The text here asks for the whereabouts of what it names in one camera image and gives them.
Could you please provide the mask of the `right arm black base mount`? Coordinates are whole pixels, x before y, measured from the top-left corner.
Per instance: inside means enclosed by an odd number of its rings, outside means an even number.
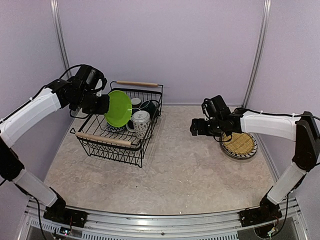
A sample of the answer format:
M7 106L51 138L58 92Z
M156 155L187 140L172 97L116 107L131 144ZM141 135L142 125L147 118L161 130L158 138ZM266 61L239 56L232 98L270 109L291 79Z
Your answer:
M239 212L240 223L242 227L248 227L277 220L282 217L282 212L276 210L272 213L263 213L259 207L246 208Z

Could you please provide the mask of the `woven bamboo tray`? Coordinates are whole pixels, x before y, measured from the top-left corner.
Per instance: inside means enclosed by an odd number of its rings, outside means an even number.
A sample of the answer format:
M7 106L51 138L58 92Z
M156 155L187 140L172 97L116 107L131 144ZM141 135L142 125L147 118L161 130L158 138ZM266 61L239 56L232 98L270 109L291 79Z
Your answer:
M246 155L255 151L255 140L249 133L232 133L226 136L225 133L221 135L220 141L222 148L228 153L234 155Z

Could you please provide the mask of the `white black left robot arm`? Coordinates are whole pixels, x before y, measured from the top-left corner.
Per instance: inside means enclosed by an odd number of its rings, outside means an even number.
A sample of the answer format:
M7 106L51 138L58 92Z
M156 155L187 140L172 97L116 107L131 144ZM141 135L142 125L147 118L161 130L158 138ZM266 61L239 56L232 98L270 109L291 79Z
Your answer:
M42 202L57 221L70 218L65 200L39 178L27 171L12 147L38 122L52 113L69 107L81 109L87 115L104 115L109 110L110 97L102 94L107 79L98 69L79 64L69 79L58 78L43 86L26 103L0 121L0 175L26 194Z

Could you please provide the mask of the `white floral patterned mug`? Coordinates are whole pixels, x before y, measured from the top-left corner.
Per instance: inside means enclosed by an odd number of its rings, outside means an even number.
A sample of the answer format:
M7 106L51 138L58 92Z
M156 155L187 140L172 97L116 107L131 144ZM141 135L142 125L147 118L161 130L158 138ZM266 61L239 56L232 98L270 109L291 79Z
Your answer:
M138 139L143 140L150 124L150 114L145 110L139 110L132 115L126 124L126 129L131 133L135 133Z

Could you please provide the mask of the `green plastic plate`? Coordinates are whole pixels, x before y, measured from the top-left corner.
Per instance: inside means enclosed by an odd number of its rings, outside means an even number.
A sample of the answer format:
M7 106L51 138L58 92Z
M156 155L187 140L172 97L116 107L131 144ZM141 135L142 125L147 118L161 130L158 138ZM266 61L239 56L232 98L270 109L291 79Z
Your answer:
M109 109L104 114L106 121L113 127L123 127L131 119L132 102L130 97L121 90L108 93Z

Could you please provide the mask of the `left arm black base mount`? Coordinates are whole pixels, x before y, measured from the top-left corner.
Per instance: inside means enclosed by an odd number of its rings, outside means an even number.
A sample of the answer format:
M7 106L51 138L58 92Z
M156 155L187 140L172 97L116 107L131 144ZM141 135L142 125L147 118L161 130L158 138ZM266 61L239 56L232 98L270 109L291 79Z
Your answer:
M43 214L43 217L46 220L50 220L59 224L84 228L88 213L70 208L65 208L62 210L62 212L56 212L47 208Z

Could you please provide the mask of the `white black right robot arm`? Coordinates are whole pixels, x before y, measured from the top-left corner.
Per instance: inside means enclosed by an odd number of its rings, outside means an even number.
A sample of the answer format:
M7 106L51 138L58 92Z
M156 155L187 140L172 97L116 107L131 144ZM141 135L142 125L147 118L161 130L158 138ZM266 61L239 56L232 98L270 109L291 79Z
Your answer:
M279 211L281 201L319 165L320 131L316 123L319 118L309 111L293 114L269 113L244 107L230 110L221 95L205 98L201 110L204 117L191 121L189 130L193 136L216 139L222 135L256 134L294 145L290 164L256 209L255 216L260 222L266 222L274 216Z

